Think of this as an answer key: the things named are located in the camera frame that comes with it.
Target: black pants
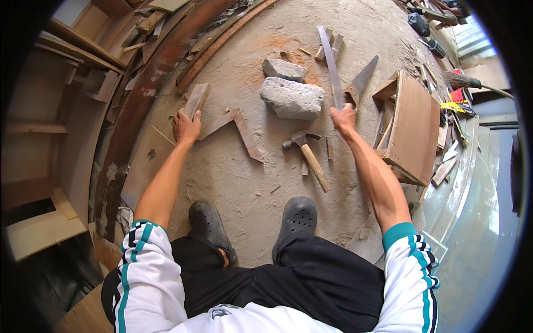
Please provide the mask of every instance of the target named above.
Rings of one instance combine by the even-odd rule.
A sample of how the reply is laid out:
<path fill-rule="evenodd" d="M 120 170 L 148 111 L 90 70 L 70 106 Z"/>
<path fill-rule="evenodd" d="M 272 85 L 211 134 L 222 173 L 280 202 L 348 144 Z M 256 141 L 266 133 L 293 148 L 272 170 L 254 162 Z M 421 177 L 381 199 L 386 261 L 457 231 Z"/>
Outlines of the black pants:
<path fill-rule="evenodd" d="M 383 271 L 323 238 L 291 236 L 281 244 L 276 265 L 252 269 L 222 268 L 222 254 L 208 241 L 182 237 L 171 245 L 182 269 L 189 318 L 222 303 L 244 307 L 254 302 L 295 308 L 343 332 L 367 332 L 377 324 Z M 112 323 L 118 284 L 113 270 L 102 288 L 103 308 Z"/>

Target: black shoe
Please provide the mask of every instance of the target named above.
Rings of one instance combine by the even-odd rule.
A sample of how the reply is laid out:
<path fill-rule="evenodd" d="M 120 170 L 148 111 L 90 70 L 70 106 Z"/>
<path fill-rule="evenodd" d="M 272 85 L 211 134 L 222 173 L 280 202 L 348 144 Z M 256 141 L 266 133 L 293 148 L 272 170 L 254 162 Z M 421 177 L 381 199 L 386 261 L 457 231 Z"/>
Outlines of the black shoe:
<path fill-rule="evenodd" d="M 293 233 L 302 236 L 313 236 L 317 226 L 317 205 L 308 197 L 294 197 L 287 202 L 281 220 L 278 240 L 272 248 L 272 261 L 276 263 L 276 254 L 281 243 Z"/>
<path fill-rule="evenodd" d="M 230 243 L 219 211 L 210 202 L 198 200 L 189 208 L 191 231 L 187 236 L 199 240 L 208 240 L 223 249 L 232 266 L 237 261 L 237 253 Z"/>
<path fill-rule="evenodd" d="M 407 10 L 411 13 L 418 13 L 419 15 L 423 15 L 422 14 L 422 9 L 420 8 L 414 8 L 414 7 L 407 7 Z"/>

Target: black bag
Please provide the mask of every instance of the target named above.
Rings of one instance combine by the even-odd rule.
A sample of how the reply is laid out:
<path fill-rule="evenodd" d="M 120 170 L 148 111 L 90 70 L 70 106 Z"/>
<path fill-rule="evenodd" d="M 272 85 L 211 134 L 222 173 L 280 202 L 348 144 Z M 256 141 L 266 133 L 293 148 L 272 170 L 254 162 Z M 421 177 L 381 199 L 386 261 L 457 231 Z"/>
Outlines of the black bag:
<path fill-rule="evenodd" d="M 430 25 L 418 13 L 409 14 L 407 22 L 420 36 L 429 37 Z"/>

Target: metal ruler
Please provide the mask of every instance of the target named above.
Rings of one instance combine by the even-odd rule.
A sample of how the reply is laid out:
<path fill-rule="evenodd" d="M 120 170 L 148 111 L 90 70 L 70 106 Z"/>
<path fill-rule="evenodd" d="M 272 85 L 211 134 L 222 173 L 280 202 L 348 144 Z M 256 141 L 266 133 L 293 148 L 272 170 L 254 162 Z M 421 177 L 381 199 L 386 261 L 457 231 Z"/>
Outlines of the metal ruler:
<path fill-rule="evenodd" d="M 344 108 L 344 97 L 342 95 L 341 82 L 338 79 L 337 65 L 335 64 L 335 58 L 333 58 L 333 52 L 329 45 L 329 40 L 326 35 L 326 31 L 323 26 L 318 26 L 318 34 L 320 35 L 320 41 L 324 48 L 324 55 L 326 56 L 326 62 L 329 69 L 329 78 L 333 85 L 333 98 L 335 99 L 335 108 L 341 111 Z"/>

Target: teal cuff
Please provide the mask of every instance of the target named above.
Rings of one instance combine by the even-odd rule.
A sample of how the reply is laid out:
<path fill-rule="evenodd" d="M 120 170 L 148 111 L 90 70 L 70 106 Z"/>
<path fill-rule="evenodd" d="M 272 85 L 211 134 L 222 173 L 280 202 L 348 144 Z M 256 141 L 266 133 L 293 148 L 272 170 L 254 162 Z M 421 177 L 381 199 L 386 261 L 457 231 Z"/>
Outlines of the teal cuff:
<path fill-rule="evenodd" d="M 144 223 L 146 223 L 146 222 L 150 222 L 151 224 L 153 224 L 153 225 L 155 225 L 155 226 L 158 226 L 158 227 L 160 227 L 161 229 L 163 229 L 163 231 L 167 234 L 167 237 L 168 237 L 168 232 L 165 230 L 165 228 L 163 228 L 162 226 L 160 226 L 160 225 L 157 224 L 157 223 L 154 223 L 154 222 L 149 221 L 149 220 L 145 220 L 144 218 L 140 218 L 140 219 L 138 219 L 138 220 L 133 221 L 132 226 L 141 225 L 141 224 L 144 224 Z"/>
<path fill-rule="evenodd" d="M 383 235 L 383 248 L 385 249 L 385 253 L 389 251 L 397 240 L 411 235 L 416 235 L 416 230 L 413 224 L 409 222 L 398 223 L 388 229 L 385 235 Z"/>

